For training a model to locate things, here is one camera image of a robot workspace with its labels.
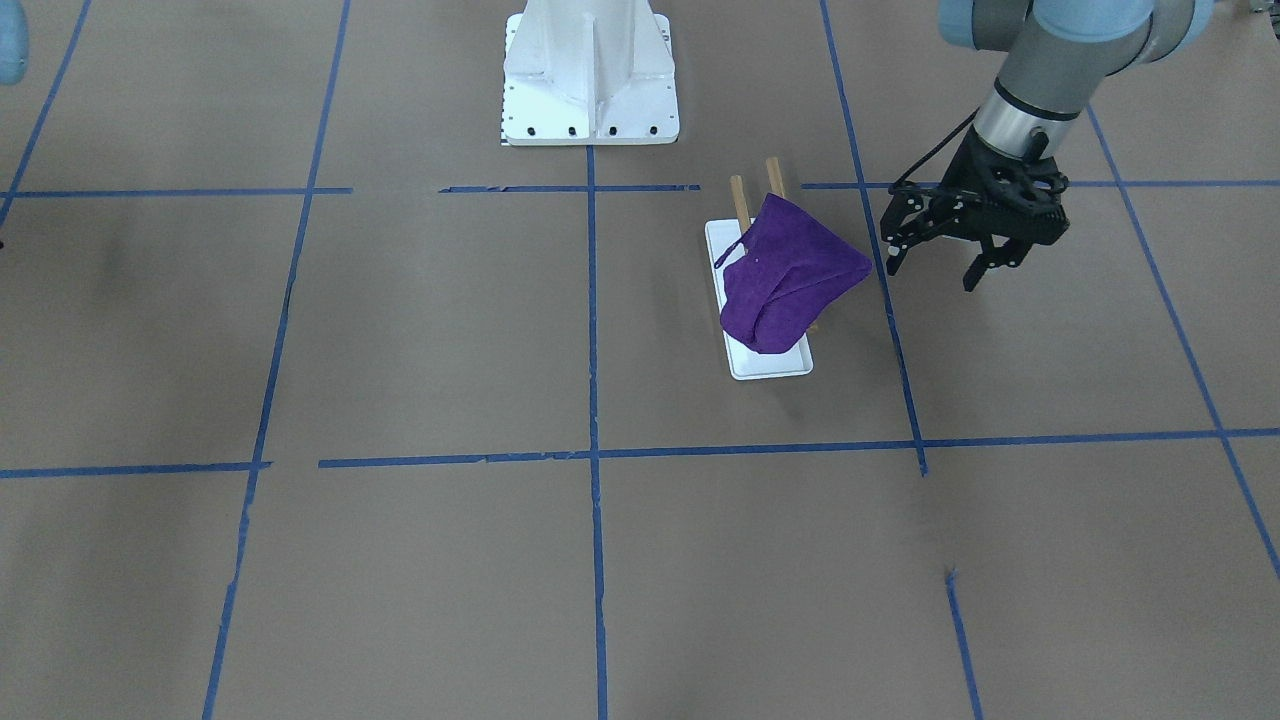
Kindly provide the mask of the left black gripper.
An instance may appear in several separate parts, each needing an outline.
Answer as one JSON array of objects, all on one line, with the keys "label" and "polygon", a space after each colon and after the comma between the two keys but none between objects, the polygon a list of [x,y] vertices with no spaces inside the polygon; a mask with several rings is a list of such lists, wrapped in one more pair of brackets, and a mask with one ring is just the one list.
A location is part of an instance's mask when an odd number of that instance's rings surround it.
[{"label": "left black gripper", "polygon": [[[1065,234],[1068,187],[1053,158],[1024,161],[966,132],[937,184],[905,174],[890,187],[879,219],[884,270],[896,275],[911,249],[941,234],[978,242],[980,251],[963,275],[963,288],[973,292],[988,270],[1020,266],[1030,245],[1052,245]],[[996,243],[996,237],[1006,240]]]}]

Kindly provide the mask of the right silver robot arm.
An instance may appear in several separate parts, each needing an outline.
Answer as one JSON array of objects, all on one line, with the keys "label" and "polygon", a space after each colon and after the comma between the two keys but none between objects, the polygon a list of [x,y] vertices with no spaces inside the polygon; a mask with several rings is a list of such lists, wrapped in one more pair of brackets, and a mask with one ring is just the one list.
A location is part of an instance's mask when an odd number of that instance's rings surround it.
[{"label": "right silver robot arm", "polygon": [[18,85],[26,77],[29,29],[22,1],[0,1],[0,83]]}]

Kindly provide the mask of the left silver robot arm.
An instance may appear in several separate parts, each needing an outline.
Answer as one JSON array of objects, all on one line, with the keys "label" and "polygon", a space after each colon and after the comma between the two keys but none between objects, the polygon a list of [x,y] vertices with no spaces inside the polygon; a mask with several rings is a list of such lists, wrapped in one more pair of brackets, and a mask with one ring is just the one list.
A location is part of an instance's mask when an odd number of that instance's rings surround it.
[{"label": "left silver robot arm", "polygon": [[890,187],[879,219],[884,270],[940,237],[972,242],[963,277],[1020,266],[1034,247],[1069,229],[1069,178],[1056,154],[1111,76],[1156,63],[1203,33],[1211,1],[942,1],[940,35],[951,45],[1001,53],[986,100],[945,138],[956,152],[928,187],[910,172]]}]

